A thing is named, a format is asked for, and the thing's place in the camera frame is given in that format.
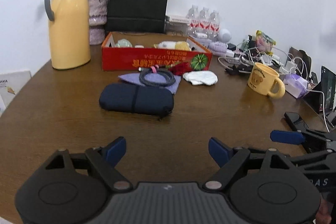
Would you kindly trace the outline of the person's hand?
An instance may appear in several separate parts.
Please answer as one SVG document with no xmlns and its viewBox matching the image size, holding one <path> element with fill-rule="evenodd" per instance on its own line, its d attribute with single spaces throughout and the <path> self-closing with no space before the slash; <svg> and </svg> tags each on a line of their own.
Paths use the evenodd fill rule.
<svg viewBox="0 0 336 224">
<path fill-rule="evenodd" d="M 331 224 L 331 215 L 330 210 L 332 209 L 333 204 L 322 199 L 319 206 L 319 210 L 315 216 L 316 224 Z"/>
</svg>

